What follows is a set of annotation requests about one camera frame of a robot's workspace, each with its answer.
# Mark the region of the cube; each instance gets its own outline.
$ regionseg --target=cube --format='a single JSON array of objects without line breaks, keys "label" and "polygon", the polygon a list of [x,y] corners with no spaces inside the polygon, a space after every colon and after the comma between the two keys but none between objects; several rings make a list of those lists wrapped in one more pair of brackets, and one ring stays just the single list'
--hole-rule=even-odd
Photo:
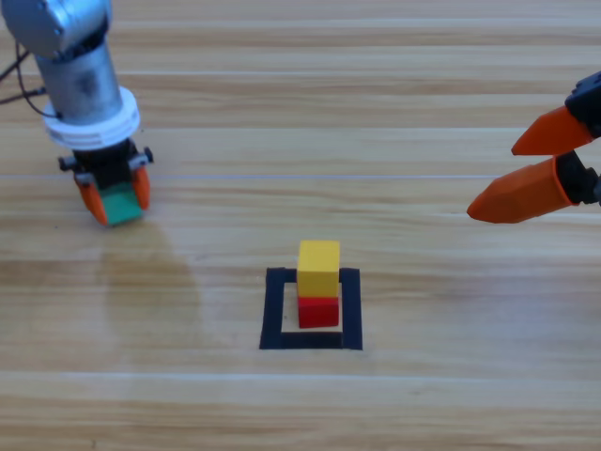
[{"label": "cube", "polygon": [[299,327],[336,327],[340,321],[338,298],[299,298]]},{"label": "cube", "polygon": [[338,298],[340,243],[302,241],[297,268],[299,298]]}]

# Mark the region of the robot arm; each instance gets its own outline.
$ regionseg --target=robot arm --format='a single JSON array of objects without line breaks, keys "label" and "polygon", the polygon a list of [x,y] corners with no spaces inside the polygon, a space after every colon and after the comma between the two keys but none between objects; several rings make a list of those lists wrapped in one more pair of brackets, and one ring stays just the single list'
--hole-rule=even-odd
[{"label": "robot arm", "polygon": [[549,155],[493,182],[471,203],[478,221],[515,224],[601,201],[601,179],[575,152],[601,136],[601,72],[577,83],[562,107],[540,116],[517,140],[514,155]]},{"label": "robot arm", "polygon": [[50,102],[44,121],[50,138],[72,156],[85,205],[103,225],[142,215],[148,207],[148,148],[131,137],[140,125],[134,96],[120,86],[106,36],[110,0],[2,0],[11,35],[36,58]]}]

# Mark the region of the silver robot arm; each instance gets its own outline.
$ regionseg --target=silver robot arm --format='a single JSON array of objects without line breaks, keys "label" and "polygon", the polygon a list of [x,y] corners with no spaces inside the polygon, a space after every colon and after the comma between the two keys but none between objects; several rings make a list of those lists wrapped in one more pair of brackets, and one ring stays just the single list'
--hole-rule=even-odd
[{"label": "silver robot arm", "polygon": [[36,58],[50,99],[44,110],[50,138],[72,151],[59,159],[61,170],[74,173],[101,224],[141,216],[153,157],[131,140],[140,114],[133,95],[118,84],[106,41],[111,1],[2,0],[2,13],[11,35]]}]

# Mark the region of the black tape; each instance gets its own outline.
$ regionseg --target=black tape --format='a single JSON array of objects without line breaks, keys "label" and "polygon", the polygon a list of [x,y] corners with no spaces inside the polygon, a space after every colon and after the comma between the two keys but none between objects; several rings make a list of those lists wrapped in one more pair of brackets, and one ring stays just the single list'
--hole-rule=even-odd
[{"label": "black tape", "polygon": [[342,332],[282,332],[285,284],[296,284],[297,271],[268,268],[263,311],[262,350],[362,350],[361,274],[340,270]]}]

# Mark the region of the wooden table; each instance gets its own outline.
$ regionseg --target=wooden table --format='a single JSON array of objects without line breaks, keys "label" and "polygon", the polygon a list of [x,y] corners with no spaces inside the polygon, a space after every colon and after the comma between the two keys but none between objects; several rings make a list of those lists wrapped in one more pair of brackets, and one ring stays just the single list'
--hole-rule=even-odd
[{"label": "wooden table", "polygon": [[[116,0],[152,208],[97,226],[40,118],[0,108],[0,448],[601,449],[598,206],[466,214],[541,161],[510,148],[601,70],[600,14]],[[601,170],[597,144],[580,155]],[[361,270],[364,351],[258,348],[266,269],[294,268],[305,239]],[[292,288],[286,330],[295,315]]]}]

